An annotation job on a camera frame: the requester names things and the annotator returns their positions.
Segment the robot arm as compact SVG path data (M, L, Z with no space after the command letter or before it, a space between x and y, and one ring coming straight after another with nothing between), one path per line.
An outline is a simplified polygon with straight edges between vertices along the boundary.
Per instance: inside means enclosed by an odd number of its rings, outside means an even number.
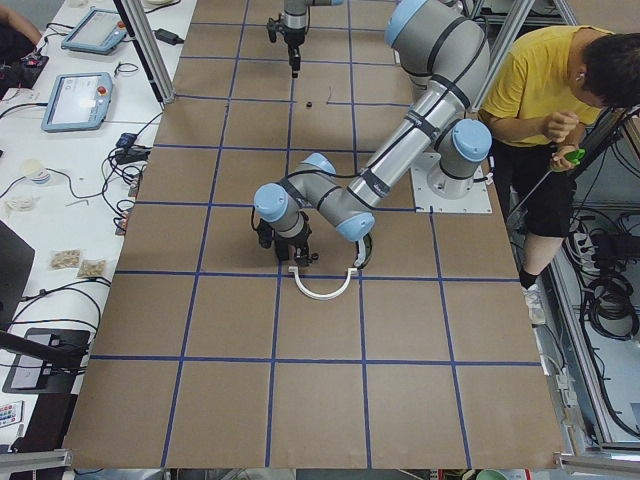
M338 6L343 0L286 0L280 19L283 38L287 45L292 77L296 79L301 67L300 47L309 30L310 11L316 6Z
M317 257L304 207L313 207L347 241L356 246L355 267L372 254L370 232L374 207L427 149L440 160L436 193L461 194L473 181L492 145L489 129L466 117L487 77L490 52L482 27L440 1L402 1L386 31L386 43L414 87L414 101L398 128L385 140L348 186L336 184L336 170L322 154L313 153L275 183L254 195L253 224L261 247L275 250L279 260L307 267Z

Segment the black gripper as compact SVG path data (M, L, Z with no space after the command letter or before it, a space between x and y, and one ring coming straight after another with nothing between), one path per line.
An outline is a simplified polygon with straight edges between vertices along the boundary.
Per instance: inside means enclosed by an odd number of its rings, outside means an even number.
M274 234L275 255L278 261L285 262L293 259L296 265L311 265L319 260L319 254L310 251L310 227L303 228L296 236L285 238Z
M301 55L299 47L305 42L306 28L294 29L285 27L283 30L284 41L288 46L289 66L291 76L297 78L301 67Z

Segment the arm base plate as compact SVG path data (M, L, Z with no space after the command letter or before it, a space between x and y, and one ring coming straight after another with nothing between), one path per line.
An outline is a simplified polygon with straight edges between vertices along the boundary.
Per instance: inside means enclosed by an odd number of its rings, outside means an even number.
M481 163L472 177L458 180L440 170L438 153L423 152L413 162L410 177L415 210L419 213L493 213Z

